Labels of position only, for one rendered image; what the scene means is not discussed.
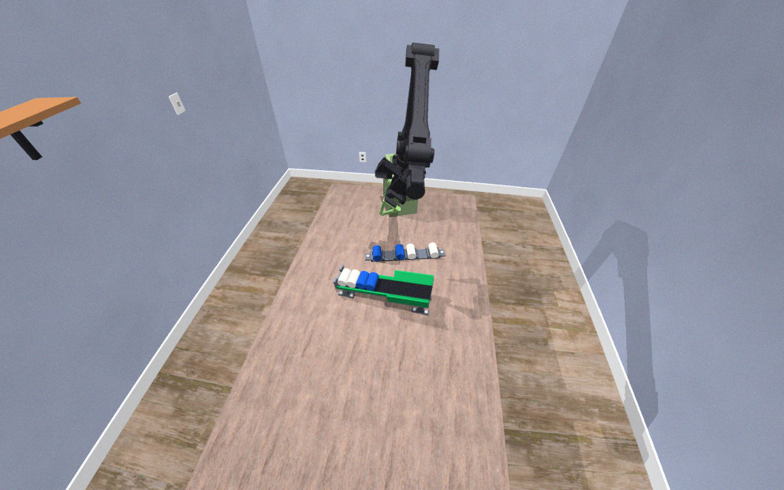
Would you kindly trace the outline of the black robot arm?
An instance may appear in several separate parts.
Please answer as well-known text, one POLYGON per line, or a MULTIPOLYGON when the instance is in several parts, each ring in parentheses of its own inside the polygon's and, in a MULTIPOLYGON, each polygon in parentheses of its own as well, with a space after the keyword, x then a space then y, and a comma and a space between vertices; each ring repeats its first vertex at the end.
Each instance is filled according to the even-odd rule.
POLYGON ((411 67, 410 94, 408 94, 404 129, 398 131, 397 156, 393 156, 393 163, 383 157, 374 170, 374 177, 390 180, 393 178, 390 183, 391 190, 400 193, 406 187, 406 195, 409 198, 420 199, 425 195, 425 181, 423 181, 425 168, 433 163, 435 152, 431 147, 430 131, 427 126, 427 100, 429 99, 429 71, 438 69, 439 48, 431 44, 412 42, 412 45, 406 48, 406 56, 405 66, 411 67))

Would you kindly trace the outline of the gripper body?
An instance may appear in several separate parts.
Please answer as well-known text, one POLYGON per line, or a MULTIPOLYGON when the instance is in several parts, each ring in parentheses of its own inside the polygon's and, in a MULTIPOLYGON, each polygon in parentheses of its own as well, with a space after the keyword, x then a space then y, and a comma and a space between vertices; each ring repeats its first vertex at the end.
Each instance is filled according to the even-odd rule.
POLYGON ((406 197, 407 197, 407 195, 406 195, 406 187, 404 187, 404 189, 400 193, 396 193, 393 190, 391 190, 390 186, 389 186, 387 188, 386 193, 385 193, 384 201, 386 201, 386 203, 390 204, 390 206, 396 208, 396 203, 392 200, 392 199, 394 199, 394 197, 396 199, 400 199, 399 203, 404 205, 406 203, 406 197))

